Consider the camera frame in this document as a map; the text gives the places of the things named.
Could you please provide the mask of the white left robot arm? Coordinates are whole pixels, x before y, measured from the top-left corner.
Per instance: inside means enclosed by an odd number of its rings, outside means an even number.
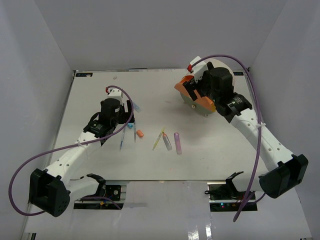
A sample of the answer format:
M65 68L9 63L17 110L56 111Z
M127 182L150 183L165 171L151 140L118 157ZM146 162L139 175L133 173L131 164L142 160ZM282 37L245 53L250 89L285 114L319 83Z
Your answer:
M80 180L72 177L90 155L117 133L118 125L134 122L134 110L131 100L121 103L115 98L101 101L100 106L75 145L44 170L36 169L30 176L29 202L53 217L60 216L70 202L84 197L99 200L106 194L103 177L93 173Z

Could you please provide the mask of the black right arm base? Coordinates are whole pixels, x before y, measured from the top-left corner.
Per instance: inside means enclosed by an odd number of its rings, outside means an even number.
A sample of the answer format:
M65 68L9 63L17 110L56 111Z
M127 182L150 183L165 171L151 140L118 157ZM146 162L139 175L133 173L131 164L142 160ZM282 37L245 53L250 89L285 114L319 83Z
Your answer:
M243 171L234 172L225 181L208 182L204 194L209 198L209 207L214 212L237 212L241 203L245 200L247 187L239 191L233 183L234 178L243 174Z

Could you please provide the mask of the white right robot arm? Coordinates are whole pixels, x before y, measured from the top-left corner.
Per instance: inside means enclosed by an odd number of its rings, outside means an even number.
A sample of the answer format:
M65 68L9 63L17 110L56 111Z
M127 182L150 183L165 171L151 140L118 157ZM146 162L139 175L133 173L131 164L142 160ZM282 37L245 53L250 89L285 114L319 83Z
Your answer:
M204 67L194 70L188 66L188 71L191 75L182 83L186 94L194 102L201 98L212 101L215 110L242 133L263 160L268 172L258 177L262 191L276 199L299 185L309 164L308 159L284 147L258 120L252 104L234 91L229 69Z

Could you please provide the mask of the round three-drawer storage box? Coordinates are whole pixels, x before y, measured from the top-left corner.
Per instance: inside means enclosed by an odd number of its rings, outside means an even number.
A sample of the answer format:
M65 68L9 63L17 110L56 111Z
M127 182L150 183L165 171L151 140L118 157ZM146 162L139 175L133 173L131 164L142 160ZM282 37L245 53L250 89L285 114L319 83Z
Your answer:
M208 97L200 97L198 92L195 90L195 94L198 97L195 101L192 100L192 98L189 96L187 90L184 88L184 83L187 81L190 81L194 79L194 77L190 73L190 69L192 67L195 67L199 62L205 61L207 62L212 62L214 65L214 68L227 68L229 72L232 74L233 81L232 85L234 87L235 85L235 80L234 80L234 73L232 69L227 66L224 62L216 59L215 57L210 57L207 59L203 59L200 56L196 56L194 59L192 59L189 63L189 66L187 67L187 74L178 82L175 84L174 88L180 93L182 99L192 108L195 108L197 111L199 111L202 115L210 115L214 112L217 111L216 104L214 101L210 100Z

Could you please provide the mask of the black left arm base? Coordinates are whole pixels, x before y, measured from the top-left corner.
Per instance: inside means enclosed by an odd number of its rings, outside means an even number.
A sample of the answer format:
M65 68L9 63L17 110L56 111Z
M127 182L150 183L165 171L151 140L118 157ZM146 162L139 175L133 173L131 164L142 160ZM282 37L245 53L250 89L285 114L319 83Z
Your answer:
M121 210L126 198L126 186L107 183L107 181L96 174L90 173L87 178L98 183L95 194L82 197L75 201L75 210Z

